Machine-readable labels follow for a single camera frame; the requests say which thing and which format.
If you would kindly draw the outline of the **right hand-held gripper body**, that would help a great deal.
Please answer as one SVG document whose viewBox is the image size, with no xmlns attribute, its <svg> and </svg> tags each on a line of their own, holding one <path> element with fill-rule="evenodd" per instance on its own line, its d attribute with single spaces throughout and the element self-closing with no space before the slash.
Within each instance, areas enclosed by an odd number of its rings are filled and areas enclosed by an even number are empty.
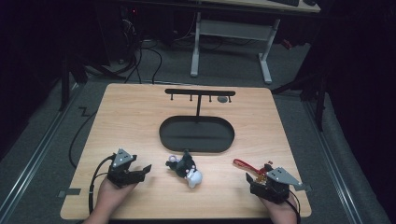
<svg viewBox="0 0 396 224">
<path fill-rule="evenodd" d="M 306 190 L 307 185 L 297 180 L 283 167 L 250 178 L 250 193 L 272 203 L 283 203 L 290 196 L 290 186 L 296 191 Z"/>
</svg>

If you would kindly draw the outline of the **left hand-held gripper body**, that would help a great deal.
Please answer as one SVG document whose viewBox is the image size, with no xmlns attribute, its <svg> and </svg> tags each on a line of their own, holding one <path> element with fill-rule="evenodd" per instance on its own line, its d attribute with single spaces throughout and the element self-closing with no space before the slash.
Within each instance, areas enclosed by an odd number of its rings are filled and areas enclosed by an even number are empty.
<svg viewBox="0 0 396 224">
<path fill-rule="evenodd" d="M 130 157 L 131 154 L 120 148 L 108 168 L 107 179 L 119 188 L 143 182 L 132 180 L 133 171 L 129 170 L 132 164 Z"/>
</svg>

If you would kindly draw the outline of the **dark computer tower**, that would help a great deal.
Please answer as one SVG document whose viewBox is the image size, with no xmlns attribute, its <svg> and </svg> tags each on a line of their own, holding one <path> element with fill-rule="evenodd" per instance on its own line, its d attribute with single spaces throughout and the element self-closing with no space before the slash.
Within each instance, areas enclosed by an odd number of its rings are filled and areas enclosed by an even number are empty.
<svg viewBox="0 0 396 224">
<path fill-rule="evenodd" d="M 134 51 L 138 45 L 138 28 L 137 28 L 137 8 L 120 7 L 121 31 L 126 42 L 126 60 L 130 63 L 133 60 Z"/>
</svg>

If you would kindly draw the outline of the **white-framed desk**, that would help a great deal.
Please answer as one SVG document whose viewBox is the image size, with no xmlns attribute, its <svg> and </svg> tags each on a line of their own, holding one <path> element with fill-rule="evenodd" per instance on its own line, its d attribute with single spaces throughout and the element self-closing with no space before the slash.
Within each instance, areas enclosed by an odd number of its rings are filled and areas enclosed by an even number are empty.
<svg viewBox="0 0 396 224">
<path fill-rule="evenodd" d="M 249 9 L 266 9 L 270 12 L 302 13 L 303 15 L 319 14 L 320 6 L 311 0 L 300 0 L 299 6 L 289 7 L 282 4 L 270 2 L 268 0 L 197 0 L 197 5 L 214 4 L 215 6 L 248 7 Z M 200 61 L 200 37 L 202 35 L 239 38 L 246 40 L 264 41 L 266 46 L 263 52 L 258 54 L 258 60 L 262 70 L 263 81 L 266 84 L 272 83 L 267 57 L 273 45 L 280 17 L 274 18 L 269 25 L 253 24 L 241 21 L 216 21 L 214 19 L 203 19 L 201 13 L 196 13 L 194 49 L 191 57 L 191 76 L 197 77 L 199 74 Z"/>
</svg>

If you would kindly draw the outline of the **black hook rack with tray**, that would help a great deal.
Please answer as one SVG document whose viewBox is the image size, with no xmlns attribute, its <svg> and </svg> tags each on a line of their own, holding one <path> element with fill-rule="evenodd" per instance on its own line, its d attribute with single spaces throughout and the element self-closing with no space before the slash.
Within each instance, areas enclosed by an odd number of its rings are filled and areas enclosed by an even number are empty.
<svg viewBox="0 0 396 224">
<path fill-rule="evenodd" d="M 234 140 L 233 125 L 221 117 L 201 115 L 202 97 L 207 96 L 209 102 L 212 97 L 224 97 L 231 102 L 234 91 L 207 91 L 186 89 L 165 89 L 166 94 L 174 98 L 175 94 L 197 97 L 196 114 L 193 116 L 172 116 L 167 118 L 159 128 L 160 140 L 164 147 L 172 151 L 200 153 L 220 153 L 226 151 Z"/>
</svg>

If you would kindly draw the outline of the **person's right hand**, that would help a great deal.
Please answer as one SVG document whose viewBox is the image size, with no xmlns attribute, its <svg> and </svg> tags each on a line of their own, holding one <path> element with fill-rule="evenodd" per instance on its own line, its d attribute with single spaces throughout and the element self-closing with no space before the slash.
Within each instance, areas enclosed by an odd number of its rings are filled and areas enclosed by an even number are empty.
<svg viewBox="0 0 396 224">
<path fill-rule="evenodd" d="M 298 224 L 299 218 L 294 211 L 297 204 L 291 196 L 285 203 L 273 203 L 264 198 L 260 198 L 260 201 L 274 224 Z"/>
</svg>

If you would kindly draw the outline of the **metal floor rail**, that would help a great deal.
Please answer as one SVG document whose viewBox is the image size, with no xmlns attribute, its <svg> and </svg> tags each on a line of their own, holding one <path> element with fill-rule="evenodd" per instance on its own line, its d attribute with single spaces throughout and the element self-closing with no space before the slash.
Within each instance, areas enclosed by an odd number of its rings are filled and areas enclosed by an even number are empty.
<svg viewBox="0 0 396 224">
<path fill-rule="evenodd" d="M 361 215 L 357 209 L 357 206 L 352 198 L 351 192 L 347 186 L 345 179 L 342 177 L 340 169 L 336 163 L 336 160 L 332 154 L 328 141 L 316 123 L 314 107 L 307 102 L 303 102 L 303 107 L 307 116 L 309 117 L 310 123 L 312 124 L 315 134 L 319 140 L 320 151 L 324 158 L 324 163 L 328 169 L 329 175 L 332 179 L 333 185 L 337 192 L 338 198 L 346 212 L 349 224 L 362 224 Z"/>
<path fill-rule="evenodd" d="M 29 119 L 8 154 L 0 161 L 0 224 L 5 224 L 47 155 L 69 104 L 61 107 L 62 85 Z"/>
</svg>

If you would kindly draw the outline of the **person's left hand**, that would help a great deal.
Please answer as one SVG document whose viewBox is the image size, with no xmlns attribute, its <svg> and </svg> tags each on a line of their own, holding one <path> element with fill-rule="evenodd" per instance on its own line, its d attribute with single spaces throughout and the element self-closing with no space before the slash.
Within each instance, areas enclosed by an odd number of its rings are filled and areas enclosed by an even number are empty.
<svg viewBox="0 0 396 224">
<path fill-rule="evenodd" d="M 105 178 L 98 190 L 97 202 L 93 212 L 101 217 L 111 217 L 135 187 L 136 184 L 118 187 Z"/>
</svg>

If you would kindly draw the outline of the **black keyboard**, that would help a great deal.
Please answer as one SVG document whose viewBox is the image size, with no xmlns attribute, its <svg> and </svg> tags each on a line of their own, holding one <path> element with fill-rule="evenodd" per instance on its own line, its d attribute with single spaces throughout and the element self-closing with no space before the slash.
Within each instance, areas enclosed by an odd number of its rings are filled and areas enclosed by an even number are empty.
<svg viewBox="0 0 396 224">
<path fill-rule="evenodd" d="M 270 2 L 274 2 L 277 4 L 286 5 L 289 7 L 297 7 L 299 6 L 300 0 L 268 0 Z"/>
</svg>

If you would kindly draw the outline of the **grey tape strip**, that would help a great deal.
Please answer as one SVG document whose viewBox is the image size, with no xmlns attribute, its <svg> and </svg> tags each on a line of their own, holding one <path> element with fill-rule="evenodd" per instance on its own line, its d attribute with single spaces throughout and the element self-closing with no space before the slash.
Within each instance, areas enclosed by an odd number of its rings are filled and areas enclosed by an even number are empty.
<svg viewBox="0 0 396 224">
<path fill-rule="evenodd" d="M 68 195 L 79 195 L 81 192 L 81 189 L 64 189 L 64 190 L 60 190 L 58 192 L 57 197 L 58 198 L 65 198 Z"/>
</svg>

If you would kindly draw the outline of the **black metal stand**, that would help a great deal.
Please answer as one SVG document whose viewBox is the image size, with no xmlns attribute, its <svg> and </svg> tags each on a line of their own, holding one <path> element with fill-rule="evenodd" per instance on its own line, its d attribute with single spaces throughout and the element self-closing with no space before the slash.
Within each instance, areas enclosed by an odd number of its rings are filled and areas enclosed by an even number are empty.
<svg viewBox="0 0 396 224">
<path fill-rule="evenodd" d="M 324 73 L 309 74 L 303 77 L 297 77 L 292 82 L 271 90 L 272 94 L 280 94 L 281 92 L 302 87 L 300 98 L 302 101 L 316 100 L 316 110 L 314 113 L 314 121 L 320 132 L 323 131 L 322 119 L 325 109 L 325 93 L 327 87 L 328 76 Z"/>
<path fill-rule="evenodd" d="M 98 63 L 94 63 L 81 55 L 66 53 L 62 60 L 62 94 L 60 110 L 65 111 L 70 101 L 70 77 L 73 77 L 77 84 L 86 84 L 88 81 L 86 66 L 92 67 L 106 77 L 122 79 L 116 73 L 104 68 Z"/>
</svg>

